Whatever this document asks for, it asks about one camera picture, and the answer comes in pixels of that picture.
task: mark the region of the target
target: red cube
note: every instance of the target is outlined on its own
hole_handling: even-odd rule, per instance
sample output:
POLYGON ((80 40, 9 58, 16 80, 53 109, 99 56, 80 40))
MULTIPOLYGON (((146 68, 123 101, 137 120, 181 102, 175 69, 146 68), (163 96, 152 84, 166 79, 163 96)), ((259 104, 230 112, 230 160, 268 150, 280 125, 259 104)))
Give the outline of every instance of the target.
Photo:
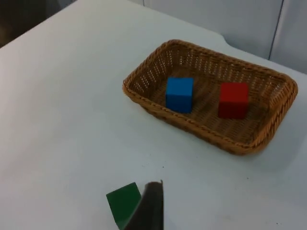
POLYGON ((248 85, 246 83, 221 84, 220 118, 244 119, 248 112, 248 85))

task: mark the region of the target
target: white table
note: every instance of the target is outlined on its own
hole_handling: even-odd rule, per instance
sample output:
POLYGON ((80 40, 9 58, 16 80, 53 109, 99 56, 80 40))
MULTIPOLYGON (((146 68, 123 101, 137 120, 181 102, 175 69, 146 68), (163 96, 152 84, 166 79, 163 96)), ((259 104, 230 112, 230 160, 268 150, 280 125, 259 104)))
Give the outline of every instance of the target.
POLYGON ((106 194, 164 181, 166 230, 307 226, 307 77, 126 0, 78 0, 0 50, 0 229, 116 230, 106 194), (299 94, 260 155, 169 126, 122 81, 178 38, 292 76, 299 94))

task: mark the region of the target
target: blue cube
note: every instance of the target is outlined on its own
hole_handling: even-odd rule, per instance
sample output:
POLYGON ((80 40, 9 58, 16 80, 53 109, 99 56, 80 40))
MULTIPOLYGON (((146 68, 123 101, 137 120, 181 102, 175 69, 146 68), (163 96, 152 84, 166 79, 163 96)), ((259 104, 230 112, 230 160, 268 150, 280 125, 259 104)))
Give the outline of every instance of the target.
POLYGON ((192 111, 193 78, 169 78, 166 86, 166 107, 179 113, 192 111))

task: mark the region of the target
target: wicker basket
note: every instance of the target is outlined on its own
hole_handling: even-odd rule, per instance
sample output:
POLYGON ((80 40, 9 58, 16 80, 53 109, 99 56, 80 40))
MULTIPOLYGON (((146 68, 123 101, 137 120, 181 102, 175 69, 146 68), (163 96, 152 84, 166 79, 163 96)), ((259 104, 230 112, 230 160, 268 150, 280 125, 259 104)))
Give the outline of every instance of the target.
POLYGON ((298 89, 289 76, 206 48, 170 40, 158 47, 123 83, 124 93, 147 112, 230 153, 247 155, 273 138, 298 89), (165 108, 167 78, 193 77, 193 109, 165 108), (221 119, 220 84, 246 82, 249 108, 243 120, 221 119))

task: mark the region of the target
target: green block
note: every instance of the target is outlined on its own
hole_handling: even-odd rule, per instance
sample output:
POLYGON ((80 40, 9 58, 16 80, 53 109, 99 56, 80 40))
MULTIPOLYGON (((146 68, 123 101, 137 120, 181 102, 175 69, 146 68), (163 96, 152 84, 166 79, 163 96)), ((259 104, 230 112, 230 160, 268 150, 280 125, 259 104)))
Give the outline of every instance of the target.
POLYGON ((123 230, 141 200, 136 183, 117 189, 106 197, 118 228, 123 230))

